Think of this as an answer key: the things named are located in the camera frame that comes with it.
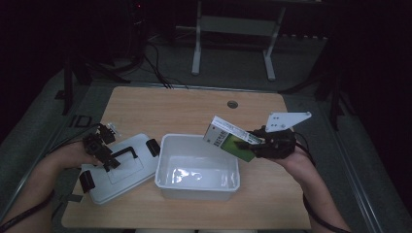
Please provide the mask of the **white plastic storage box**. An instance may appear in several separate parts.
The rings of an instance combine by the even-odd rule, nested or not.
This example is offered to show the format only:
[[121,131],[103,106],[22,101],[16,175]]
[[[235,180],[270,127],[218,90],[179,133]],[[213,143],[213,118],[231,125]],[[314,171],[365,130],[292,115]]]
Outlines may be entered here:
[[165,198],[227,201],[240,187],[238,159],[202,135],[166,134],[154,182]]

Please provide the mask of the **black rectangular floor bracket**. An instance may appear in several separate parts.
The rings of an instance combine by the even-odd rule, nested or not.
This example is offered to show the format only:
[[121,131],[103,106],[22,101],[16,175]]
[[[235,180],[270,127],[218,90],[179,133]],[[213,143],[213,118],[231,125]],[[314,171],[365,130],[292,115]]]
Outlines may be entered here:
[[74,115],[69,123],[69,126],[74,128],[86,128],[91,126],[91,123],[91,116]]

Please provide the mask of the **black tripod stand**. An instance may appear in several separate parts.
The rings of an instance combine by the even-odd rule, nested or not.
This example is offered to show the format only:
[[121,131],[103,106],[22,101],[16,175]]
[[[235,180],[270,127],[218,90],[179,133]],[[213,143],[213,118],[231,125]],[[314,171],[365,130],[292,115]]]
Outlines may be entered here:
[[89,70],[95,70],[115,83],[129,83],[128,80],[116,75],[114,71],[103,67],[92,59],[80,54],[69,54],[63,66],[63,89],[59,90],[55,99],[63,101],[62,114],[66,116],[74,103],[73,77],[83,85],[90,85],[92,82]]
[[338,131],[338,116],[341,114],[339,106],[341,84],[350,67],[350,59],[354,47],[346,43],[328,41],[312,67],[308,78],[292,87],[280,90],[281,94],[293,94],[318,84],[314,92],[317,101],[326,101],[330,97],[328,120],[332,128]]

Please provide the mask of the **metal floor rail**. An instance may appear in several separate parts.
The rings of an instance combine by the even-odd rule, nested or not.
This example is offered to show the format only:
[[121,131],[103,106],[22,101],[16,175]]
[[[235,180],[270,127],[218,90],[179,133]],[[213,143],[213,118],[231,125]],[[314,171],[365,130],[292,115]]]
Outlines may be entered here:
[[61,140],[75,109],[29,111],[0,146],[0,221],[12,208],[35,165]]
[[344,167],[347,180],[354,193],[355,199],[359,206],[361,215],[365,221],[368,232],[369,233],[384,233],[382,224],[380,223],[380,221],[378,220],[378,217],[376,216],[376,212],[371,205],[370,198],[366,194],[365,189],[363,188],[361,184],[361,180],[358,176],[358,173],[354,167],[354,164],[351,158],[349,157],[349,153],[346,150],[339,133],[335,131],[331,131],[331,135],[332,135],[333,141],[337,145],[337,149],[338,149],[339,155],[343,163],[343,167]]

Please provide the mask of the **green and white carton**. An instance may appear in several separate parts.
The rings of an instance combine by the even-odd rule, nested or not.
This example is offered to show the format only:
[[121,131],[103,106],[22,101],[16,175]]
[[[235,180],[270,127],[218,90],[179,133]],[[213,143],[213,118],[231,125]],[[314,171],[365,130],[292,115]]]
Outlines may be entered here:
[[240,150],[235,142],[246,142],[251,145],[262,144],[263,140],[251,135],[248,131],[233,125],[232,123],[214,116],[209,124],[203,140],[221,150],[224,150],[246,162],[250,162],[256,156],[251,150]]

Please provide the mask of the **dark equipment tower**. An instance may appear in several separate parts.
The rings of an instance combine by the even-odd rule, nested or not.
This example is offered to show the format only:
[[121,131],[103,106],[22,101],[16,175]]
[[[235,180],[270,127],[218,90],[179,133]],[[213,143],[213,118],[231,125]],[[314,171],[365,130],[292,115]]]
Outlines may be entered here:
[[140,64],[145,47],[146,10],[143,0],[126,0],[128,20],[127,57],[133,64]]

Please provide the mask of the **white lid with black handle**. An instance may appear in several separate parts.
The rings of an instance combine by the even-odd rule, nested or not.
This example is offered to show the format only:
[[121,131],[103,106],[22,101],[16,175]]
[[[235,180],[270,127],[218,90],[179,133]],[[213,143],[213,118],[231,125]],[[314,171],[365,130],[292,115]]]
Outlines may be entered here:
[[109,171],[103,166],[84,164],[79,176],[83,193],[88,193],[93,203],[103,205],[153,177],[159,148],[154,142],[152,152],[150,143],[147,135],[137,134],[109,146],[120,163],[119,167]]

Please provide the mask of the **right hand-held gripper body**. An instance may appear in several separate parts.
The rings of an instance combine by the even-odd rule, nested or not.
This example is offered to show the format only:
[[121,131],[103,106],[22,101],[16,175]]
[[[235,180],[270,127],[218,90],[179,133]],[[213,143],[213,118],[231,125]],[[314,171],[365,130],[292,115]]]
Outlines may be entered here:
[[302,113],[270,113],[265,125],[263,143],[255,149],[256,157],[284,159],[294,152],[296,147],[295,133],[292,128],[309,119],[310,112]]

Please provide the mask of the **person's right hand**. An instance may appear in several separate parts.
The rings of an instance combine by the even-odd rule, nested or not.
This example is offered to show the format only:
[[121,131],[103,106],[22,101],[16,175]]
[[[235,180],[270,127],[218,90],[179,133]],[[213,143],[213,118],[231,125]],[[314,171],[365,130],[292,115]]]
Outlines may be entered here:
[[300,148],[295,148],[287,158],[274,159],[281,165],[298,183],[308,178],[313,170],[313,164],[307,154]]

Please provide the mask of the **person's left hand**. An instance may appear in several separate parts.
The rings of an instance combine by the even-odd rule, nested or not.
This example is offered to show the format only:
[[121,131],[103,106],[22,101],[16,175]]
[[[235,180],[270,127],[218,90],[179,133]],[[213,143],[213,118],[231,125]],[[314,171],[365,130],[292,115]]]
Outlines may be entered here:
[[60,169],[78,168],[83,164],[101,164],[97,158],[86,152],[82,142],[74,142],[61,147],[50,153],[47,160]]

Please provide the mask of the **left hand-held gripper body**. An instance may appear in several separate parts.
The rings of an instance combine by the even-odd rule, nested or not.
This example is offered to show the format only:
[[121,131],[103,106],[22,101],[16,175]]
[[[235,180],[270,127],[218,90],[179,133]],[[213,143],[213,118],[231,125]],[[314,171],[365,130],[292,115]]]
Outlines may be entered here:
[[93,155],[104,164],[115,158],[113,152],[108,148],[108,145],[115,140],[115,132],[112,129],[97,123],[97,132],[89,133],[83,137],[83,144],[87,154]]

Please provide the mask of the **white metal stand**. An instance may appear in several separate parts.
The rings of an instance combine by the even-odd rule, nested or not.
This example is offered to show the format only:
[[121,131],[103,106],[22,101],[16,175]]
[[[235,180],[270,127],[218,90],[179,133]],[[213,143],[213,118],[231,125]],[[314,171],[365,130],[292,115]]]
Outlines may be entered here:
[[195,47],[191,65],[191,73],[195,76],[200,74],[201,65],[201,33],[216,32],[237,35],[264,36],[270,38],[270,43],[266,50],[262,51],[263,62],[267,79],[270,82],[276,80],[275,69],[271,54],[279,36],[279,31],[286,13],[286,8],[281,7],[277,18],[274,21],[260,19],[246,19],[238,17],[216,17],[202,13],[202,0],[197,0],[196,6],[196,26],[195,26]]

